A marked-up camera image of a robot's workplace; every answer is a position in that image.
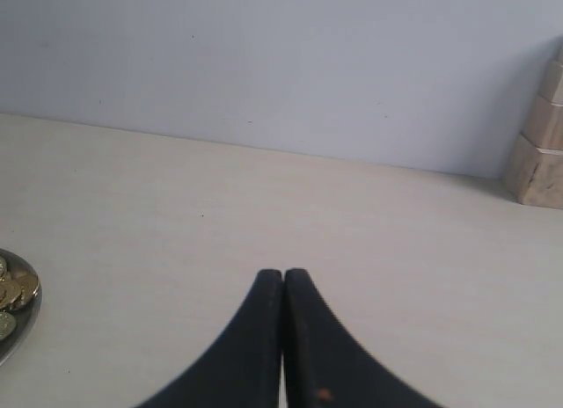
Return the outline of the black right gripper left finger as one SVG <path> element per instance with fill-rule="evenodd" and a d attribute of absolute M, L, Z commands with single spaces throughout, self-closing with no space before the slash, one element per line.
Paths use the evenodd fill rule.
<path fill-rule="evenodd" d="M 234 317 L 187 370 L 143 407 L 277 407 L 282 273 L 260 270 Z"/>

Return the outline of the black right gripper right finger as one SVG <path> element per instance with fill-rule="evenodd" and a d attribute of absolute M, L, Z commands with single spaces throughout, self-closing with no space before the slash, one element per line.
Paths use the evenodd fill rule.
<path fill-rule="evenodd" d="M 347 331 L 309 273 L 285 273 L 281 347 L 289 407 L 436 407 Z"/>

